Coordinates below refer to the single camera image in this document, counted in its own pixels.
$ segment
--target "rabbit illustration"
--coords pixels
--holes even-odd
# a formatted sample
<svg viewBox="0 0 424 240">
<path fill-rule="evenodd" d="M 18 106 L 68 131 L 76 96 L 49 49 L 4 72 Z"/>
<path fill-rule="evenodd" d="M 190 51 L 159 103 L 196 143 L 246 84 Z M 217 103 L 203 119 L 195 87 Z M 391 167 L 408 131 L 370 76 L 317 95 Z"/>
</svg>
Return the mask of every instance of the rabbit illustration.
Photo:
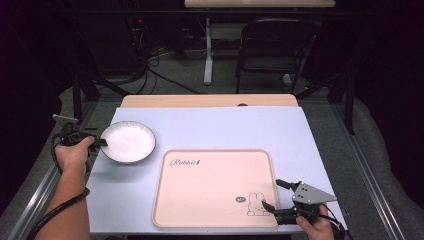
<svg viewBox="0 0 424 240">
<path fill-rule="evenodd" d="M 259 193 L 251 193 L 249 194 L 249 211 L 247 215 L 249 216 L 269 216 L 269 212 L 267 212 L 262 206 L 262 200 L 265 200 L 264 194 Z"/>
</svg>

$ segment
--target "white plate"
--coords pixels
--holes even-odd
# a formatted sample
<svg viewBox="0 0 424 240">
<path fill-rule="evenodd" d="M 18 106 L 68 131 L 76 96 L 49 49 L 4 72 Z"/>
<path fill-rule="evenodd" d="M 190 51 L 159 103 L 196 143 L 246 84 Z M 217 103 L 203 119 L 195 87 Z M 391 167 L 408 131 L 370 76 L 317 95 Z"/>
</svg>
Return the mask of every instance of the white plate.
<svg viewBox="0 0 424 240">
<path fill-rule="evenodd" d="M 108 146 L 101 149 L 112 160 L 121 163 L 134 163 L 143 160 L 155 148 L 155 135 L 145 125 L 122 121 L 110 125 L 102 133 Z"/>
</svg>

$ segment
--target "black wire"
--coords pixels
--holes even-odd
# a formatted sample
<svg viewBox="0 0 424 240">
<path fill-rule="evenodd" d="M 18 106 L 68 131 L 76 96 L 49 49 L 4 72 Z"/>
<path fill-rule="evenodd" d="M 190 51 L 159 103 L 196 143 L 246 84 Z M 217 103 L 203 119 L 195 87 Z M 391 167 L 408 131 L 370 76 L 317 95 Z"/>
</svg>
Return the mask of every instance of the black wire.
<svg viewBox="0 0 424 240">
<path fill-rule="evenodd" d="M 140 89 L 135 93 L 136 95 L 140 94 L 141 90 L 143 90 L 143 88 L 146 86 L 146 83 L 147 83 L 147 71 L 146 71 L 146 75 L 145 75 L 145 78 L 144 78 L 144 83 L 143 83 L 143 85 L 141 85 Z"/>
<path fill-rule="evenodd" d="M 331 218 L 331 217 L 329 217 L 329 216 L 325 216 L 325 215 L 322 215 L 322 214 L 318 214 L 318 217 L 322 217 L 322 218 L 328 219 L 328 220 L 330 220 L 331 222 L 333 222 L 333 223 L 337 226 L 337 228 L 339 228 L 339 230 L 340 230 L 340 232 L 341 232 L 341 234 L 342 234 L 342 239 L 344 239 L 344 235 L 345 235 L 345 234 L 347 234 L 347 235 L 348 235 L 348 237 L 349 237 L 351 240 L 353 240 L 352 236 L 350 235 L 350 232 L 349 232 L 349 231 L 347 231 L 347 230 L 344 228 L 343 224 L 337 220 L 337 218 L 336 218 L 336 216 L 334 215 L 333 211 L 331 211 L 331 209 L 330 209 L 327 205 L 325 205 L 325 204 L 322 204 L 322 205 L 323 205 L 325 208 L 327 208 L 327 210 L 331 213 L 331 215 L 332 215 L 333 217 Z"/>
<path fill-rule="evenodd" d="M 185 85 L 183 85 L 183 84 L 181 84 L 181 83 L 179 83 L 179 82 L 176 82 L 176 81 L 174 81 L 174 80 L 171 80 L 171 79 L 169 79 L 169 78 L 166 78 L 166 77 L 164 77 L 164 76 L 160 75 L 159 73 L 157 73 L 157 72 L 155 72 L 155 71 L 151 70 L 150 68 L 149 68 L 149 69 L 147 69 L 147 71 L 150 71 L 151 73 L 155 74 L 156 76 L 158 76 L 158 77 L 162 78 L 162 79 L 163 79 L 163 80 L 165 80 L 165 81 L 171 82 L 171 83 L 176 84 L 176 85 L 178 85 L 178 86 L 180 86 L 180 87 L 182 87 L 182 88 L 184 88 L 184 89 L 187 89 L 187 90 L 189 90 L 189 91 L 190 91 L 190 92 L 192 92 L 192 93 L 196 93 L 196 94 L 206 94 L 206 93 L 203 93 L 203 92 L 199 92 L 199 91 L 197 91 L 197 90 L 195 90 L 195 89 L 192 89 L 192 88 L 190 88 L 190 87 L 187 87 L 187 86 L 185 86 Z"/>
<path fill-rule="evenodd" d="M 134 73 L 134 75 L 132 77 L 130 77 L 128 79 L 119 80 L 119 81 L 113 81 L 113 84 L 115 84 L 115 85 L 124 85 L 124 84 L 135 82 L 138 79 L 140 79 L 141 77 L 143 77 L 143 72 L 136 72 L 136 73 Z"/>
<path fill-rule="evenodd" d="M 149 66 L 151 66 L 151 67 L 157 67 L 157 66 L 159 66 L 159 63 L 160 63 L 160 56 L 161 56 L 161 54 L 162 53 L 160 53 L 159 52 L 159 50 L 157 49 L 157 48 L 154 48 L 154 50 L 152 50 L 152 51 L 154 51 L 155 53 L 153 54 L 152 53 L 152 57 L 150 57 L 149 59 L 147 59 L 147 64 L 149 65 Z M 152 59 L 157 59 L 156 61 L 156 64 L 152 64 L 150 61 L 152 60 Z"/>
<path fill-rule="evenodd" d="M 156 88 L 156 84 L 157 84 L 157 82 L 158 82 L 158 76 L 157 76 L 157 75 L 155 75 L 155 83 L 154 83 L 154 85 L 153 85 L 152 90 L 150 90 L 150 92 L 149 92 L 147 95 L 151 95 L 151 94 L 153 93 L 153 91 L 154 91 L 154 90 L 155 90 L 155 88 Z"/>
<path fill-rule="evenodd" d="M 59 171 L 59 173 L 62 174 L 62 168 L 60 167 L 59 162 L 57 161 L 56 152 L 54 151 L 55 147 L 58 144 L 58 143 L 55 143 L 56 139 L 60 139 L 60 135 L 59 134 L 55 134 L 52 137 L 52 139 L 51 139 L 51 142 L 50 142 L 50 153 L 52 155 L 54 165 L 56 166 L 56 168 Z"/>
<path fill-rule="evenodd" d="M 86 196 L 90 194 L 90 190 L 88 188 L 85 188 L 84 192 L 80 195 L 73 197 L 69 199 L 68 201 L 60 204 L 59 206 L 55 207 L 53 210 L 51 210 L 49 213 L 47 213 L 43 218 L 38 221 L 38 223 L 32 228 L 31 232 L 29 233 L 27 240 L 33 240 L 37 236 L 38 232 L 41 230 L 41 228 L 46 225 L 52 218 L 54 218 L 57 214 L 65 210 L 66 208 L 74 205 L 75 203 L 81 201 Z"/>
</svg>

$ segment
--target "pink tray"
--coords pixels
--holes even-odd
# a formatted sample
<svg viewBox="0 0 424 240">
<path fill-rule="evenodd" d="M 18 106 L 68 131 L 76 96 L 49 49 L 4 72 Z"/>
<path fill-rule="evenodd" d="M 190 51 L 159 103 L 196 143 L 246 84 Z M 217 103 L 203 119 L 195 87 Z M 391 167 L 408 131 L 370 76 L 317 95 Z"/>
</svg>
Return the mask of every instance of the pink tray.
<svg viewBox="0 0 424 240">
<path fill-rule="evenodd" d="M 278 208 L 263 150 L 171 150 L 163 159 L 153 221 L 159 227 L 274 227 Z"/>
</svg>

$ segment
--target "tabletop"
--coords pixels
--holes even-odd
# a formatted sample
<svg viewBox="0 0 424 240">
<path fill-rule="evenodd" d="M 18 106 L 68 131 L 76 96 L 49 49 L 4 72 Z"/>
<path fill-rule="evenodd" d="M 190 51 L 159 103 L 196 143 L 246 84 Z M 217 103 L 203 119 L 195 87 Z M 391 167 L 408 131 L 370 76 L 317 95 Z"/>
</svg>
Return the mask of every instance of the tabletop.
<svg viewBox="0 0 424 240">
<path fill-rule="evenodd" d="M 100 152 L 87 187 L 93 234 L 276 234 L 301 232 L 297 225 L 276 227 L 158 227 L 152 220 L 164 155 L 180 149 L 262 149 L 274 177 L 304 181 L 334 194 L 301 107 L 292 95 L 127 96 L 111 123 L 137 121 L 155 134 L 151 155 L 121 164 Z M 280 207 L 291 208 L 292 192 L 278 188 Z M 344 219 L 337 202 L 328 204 Z"/>
</svg>

